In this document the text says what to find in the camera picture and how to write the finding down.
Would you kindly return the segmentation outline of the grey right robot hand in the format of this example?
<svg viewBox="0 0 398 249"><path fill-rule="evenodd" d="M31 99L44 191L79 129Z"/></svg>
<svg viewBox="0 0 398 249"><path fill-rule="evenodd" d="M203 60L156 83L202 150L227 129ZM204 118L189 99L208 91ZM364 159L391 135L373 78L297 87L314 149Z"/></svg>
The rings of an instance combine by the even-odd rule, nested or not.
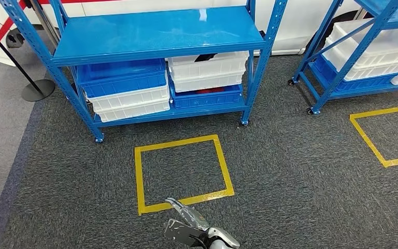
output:
<svg viewBox="0 0 398 249"><path fill-rule="evenodd" d="M207 220L195 210L193 207L184 205L180 201L174 198L166 198L165 202L169 203L180 215L181 217L193 228L206 231L210 228Z"/></svg>

